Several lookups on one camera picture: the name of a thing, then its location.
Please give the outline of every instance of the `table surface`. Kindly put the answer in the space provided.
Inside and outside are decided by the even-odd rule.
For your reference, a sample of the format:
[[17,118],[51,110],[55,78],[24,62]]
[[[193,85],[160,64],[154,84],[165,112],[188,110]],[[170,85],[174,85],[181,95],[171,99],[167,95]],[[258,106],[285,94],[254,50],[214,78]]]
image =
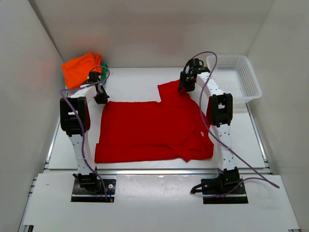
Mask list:
[[[160,101],[157,85],[179,79],[182,68],[119,68],[111,69],[111,76],[105,90],[111,101],[148,102]],[[196,85],[191,98],[198,102],[201,88]],[[203,97],[203,111],[206,111],[208,99]],[[104,105],[97,105],[94,100],[88,104],[91,128],[88,133],[91,154],[94,157],[96,143],[99,140],[101,115]],[[238,105],[233,112],[231,123],[232,148],[237,154],[255,168],[265,168],[261,149],[256,138],[250,115],[245,105]],[[217,157],[207,160],[182,159],[142,161],[128,163],[98,163],[98,169],[216,169]],[[236,160],[238,168],[247,168]],[[73,146],[68,136],[59,128],[48,168],[50,170],[76,170],[77,163]]]
[[287,232],[299,229],[280,176],[245,182],[248,204],[203,204],[199,175],[118,175],[114,203],[70,202],[70,173],[39,174],[23,224],[33,232]]

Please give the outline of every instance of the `orange cloth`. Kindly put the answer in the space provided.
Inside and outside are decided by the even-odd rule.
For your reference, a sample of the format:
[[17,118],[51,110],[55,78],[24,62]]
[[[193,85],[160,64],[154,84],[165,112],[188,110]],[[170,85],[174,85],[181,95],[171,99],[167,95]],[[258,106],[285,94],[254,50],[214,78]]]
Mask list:
[[[67,87],[79,88],[81,83],[87,80],[89,71],[98,65],[101,65],[101,56],[94,56],[92,52],[61,65]],[[101,68],[95,68],[93,71],[101,73]]]

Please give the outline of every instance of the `red cloth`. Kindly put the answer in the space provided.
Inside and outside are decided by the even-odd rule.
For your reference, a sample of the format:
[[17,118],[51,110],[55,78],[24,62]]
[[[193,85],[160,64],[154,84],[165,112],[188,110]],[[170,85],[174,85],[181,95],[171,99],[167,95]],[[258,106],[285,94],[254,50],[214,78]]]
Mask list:
[[190,95],[179,81],[159,85],[161,102],[113,102],[104,106],[96,163],[210,159],[213,143]]

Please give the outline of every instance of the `plastic laundry basket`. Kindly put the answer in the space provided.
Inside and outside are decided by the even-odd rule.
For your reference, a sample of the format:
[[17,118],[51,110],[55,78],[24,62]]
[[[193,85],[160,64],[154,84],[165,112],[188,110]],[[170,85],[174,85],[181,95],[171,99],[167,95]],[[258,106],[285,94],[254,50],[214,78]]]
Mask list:
[[[210,70],[214,63],[215,56],[208,56],[207,65]],[[252,66],[245,56],[218,55],[217,67],[212,77],[224,92],[233,95],[234,104],[247,103],[262,96]]]

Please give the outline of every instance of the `white wall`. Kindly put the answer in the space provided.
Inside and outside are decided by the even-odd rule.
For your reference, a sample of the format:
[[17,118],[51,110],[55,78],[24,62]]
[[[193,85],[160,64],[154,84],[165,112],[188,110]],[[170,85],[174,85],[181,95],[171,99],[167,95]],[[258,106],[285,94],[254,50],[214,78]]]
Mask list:
[[65,61],[180,67],[203,50],[246,54],[273,0],[30,0]]
[[309,1],[275,0],[248,56],[263,92],[251,106],[270,164],[309,231]]
[[18,230],[43,169],[59,117],[62,62],[29,2],[0,0],[1,232]]

